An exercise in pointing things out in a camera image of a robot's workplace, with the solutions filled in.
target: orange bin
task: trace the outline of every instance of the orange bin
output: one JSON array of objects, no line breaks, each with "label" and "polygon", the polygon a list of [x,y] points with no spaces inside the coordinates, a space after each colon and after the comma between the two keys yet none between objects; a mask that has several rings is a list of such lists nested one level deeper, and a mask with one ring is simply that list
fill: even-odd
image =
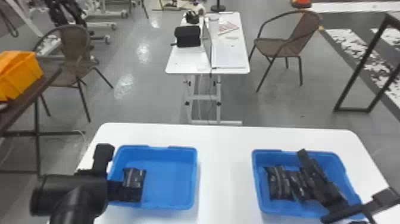
[{"label": "orange bin", "polygon": [[0,101],[15,99],[42,75],[34,52],[0,53]]}]

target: brown chair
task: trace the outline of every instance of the brown chair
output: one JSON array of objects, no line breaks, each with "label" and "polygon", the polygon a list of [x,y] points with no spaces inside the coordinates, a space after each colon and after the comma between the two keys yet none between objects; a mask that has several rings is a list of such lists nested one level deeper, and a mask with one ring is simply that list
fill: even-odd
[{"label": "brown chair", "polygon": [[[85,109],[87,120],[90,122],[89,110],[86,105],[86,100],[82,91],[82,84],[86,86],[82,78],[85,77],[89,72],[95,70],[99,76],[114,89],[112,84],[104,77],[104,75],[95,67],[96,62],[91,60],[90,56],[90,35],[88,30],[80,25],[63,25],[56,27],[47,32],[41,39],[36,43],[33,48],[34,52],[38,51],[38,47],[42,45],[43,41],[50,35],[57,36],[61,39],[61,53],[62,55],[49,55],[40,56],[41,59],[49,60],[61,60],[62,73],[53,82],[51,86],[67,87],[79,90],[80,97],[82,99],[83,108]],[[43,96],[40,96],[43,106],[48,116],[50,116],[49,109]]]},{"label": "brown chair", "polygon": [[[274,21],[278,18],[284,17],[290,14],[303,14],[299,23],[297,24],[295,30],[292,32],[288,39],[277,39],[277,38],[261,38],[261,33],[264,26]],[[321,18],[318,14],[312,11],[306,10],[296,10],[283,13],[281,15],[275,16],[267,21],[265,21],[258,31],[257,38],[254,40],[254,46],[251,49],[249,55],[249,61],[253,55],[254,49],[257,48],[262,55],[264,55],[270,62],[267,70],[262,77],[260,84],[257,87],[256,92],[260,90],[261,85],[264,82],[265,77],[267,77],[273,63],[276,58],[285,58],[286,68],[289,68],[288,58],[296,57],[299,60],[299,75],[300,75],[300,85],[303,85],[303,73],[300,52],[303,50],[304,46],[307,44],[309,39],[313,36],[314,32],[319,28],[321,24]]]}]

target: chair backrest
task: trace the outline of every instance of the chair backrest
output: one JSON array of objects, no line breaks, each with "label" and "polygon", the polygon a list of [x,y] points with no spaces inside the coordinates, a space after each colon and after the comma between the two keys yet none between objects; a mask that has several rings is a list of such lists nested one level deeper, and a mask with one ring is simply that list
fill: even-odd
[{"label": "chair backrest", "polygon": [[61,39],[61,52],[65,56],[65,63],[73,64],[78,60],[90,61],[90,35],[81,25],[68,24],[50,30],[36,43],[33,51],[36,52],[48,36],[56,33]]},{"label": "chair backrest", "polygon": [[291,40],[297,39],[289,44],[289,48],[297,54],[303,50],[321,24],[321,17],[317,13],[307,10],[302,10],[301,13],[303,13],[303,16],[289,38]]}]

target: white table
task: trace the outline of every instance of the white table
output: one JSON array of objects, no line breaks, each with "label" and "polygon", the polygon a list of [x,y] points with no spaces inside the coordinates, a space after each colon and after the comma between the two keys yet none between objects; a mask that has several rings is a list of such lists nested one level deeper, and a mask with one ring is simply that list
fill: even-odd
[{"label": "white table", "polygon": [[[360,139],[348,130],[288,129],[106,123],[97,131],[79,164],[90,169],[98,143],[195,147],[198,151],[198,189],[190,210],[142,210],[108,206],[96,224],[314,224],[317,219],[267,215],[258,207],[252,172],[254,149],[333,151],[343,161],[363,203],[388,187]],[[375,215],[379,224],[397,223],[399,206]]]},{"label": "white table", "polygon": [[[211,71],[210,62],[207,57],[207,53],[203,45],[192,48],[178,48],[173,46],[170,54],[170,58],[165,67],[165,72],[170,75],[181,75],[184,76],[186,85],[185,95],[185,106],[187,112],[187,119],[190,124],[195,125],[242,125],[241,121],[221,121],[221,75],[237,75],[237,74],[248,74],[250,72],[250,65],[247,56],[246,43],[243,35],[242,22],[240,20],[240,14],[238,12],[227,12],[220,13],[220,20],[230,21],[235,25],[239,26],[237,30],[234,30],[225,35],[219,36],[217,39],[212,40],[212,55],[218,52],[217,43],[225,43],[236,48],[237,55],[240,61],[243,61],[244,67],[236,69],[213,69]],[[183,18],[180,24],[181,26],[188,26],[186,20]],[[200,18],[198,26],[203,29],[203,18]],[[195,87],[199,85],[196,83],[196,75],[212,75],[217,76],[216,94],[215,95],[201,95],[195,94]],[[193,120],[192,119],[192,107],[193,101],[216,101],[216,120]]]}]

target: shiny floor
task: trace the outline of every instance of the shiny floor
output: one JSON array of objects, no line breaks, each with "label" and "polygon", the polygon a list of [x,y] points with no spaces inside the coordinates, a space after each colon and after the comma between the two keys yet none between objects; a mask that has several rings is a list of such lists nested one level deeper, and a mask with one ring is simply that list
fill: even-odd
[{"label": "shiny floor", "polygon": [[[223,3],[228,10],[241,13],[248,50],[263,21],[291,10],[288,2],[281,0],[253,0],[251,4],[229,0]],[[183,79],[164,72],[170,43],[174,41],[173,30],[182,19],[183,12],[151,11],[150,8],[148,11],[149,20],[140,8],[136,8],[128,19],[108,19],[118,23],[118,30],[96,31],[99,35],[109,33],[112,37],[111,45],[93,43],[93,55],[99,58],[100,70],[115,85],[115,89],[110,89],[95,73],[85,78],[91,123],[86,120],[77,91],[50,88],[45,92],[53,116],[47,117],[42,110],[42,129],[86,131],[85,136],[42,138],[42,161],[46,173],[73,173],[87,144],[105,122],[187,123],[182,103]],[[36,16],[34,22],[42,31],[52,26],[46,14]],[[295,23],[293,18],[284,18],[266,27],[264,34],[286,37]],[[19,38],[9,35],[1,38],[1,51],[29,50],[34,45],[36,38],[27,26],[21,26],[19,31]],[[222,118],[243,120],[245,126],[352,130],[363,141],[387,181],[400,189],[400,177],[396,176],[400,167],[397,163],[400,156],[397,119],[381,103],[371,114],[333,114],[333,105],[352,69],[319,33],[314,35],[301,55],[304,86],[298,85],[297,62],[289,60],[289,69],[285,69],[284,61],[278,60],[260,93],[256,94],[255,88],[268,65],[259,53],[251,61],[250,74],[224,77]],[[203,77],[202,81],[200,91],[207,91],[207,77]],[[372,92],[359,80],[345,104],[367,105],[372,97]],[[201,108],[203,118],[207,115],[213,118],[214,111],[209,112],[209,104],[202,104]],[[32,120],[32,109],[29,109],[12,128],[28,129]],[[2,169],[33,168],[33,158],[32,139],[6,139],[0,147]],[[45,223],[46,218],[29,215],[28,202],[36,178],[29,175],[1,175],[1,178],[0,223]]]}]

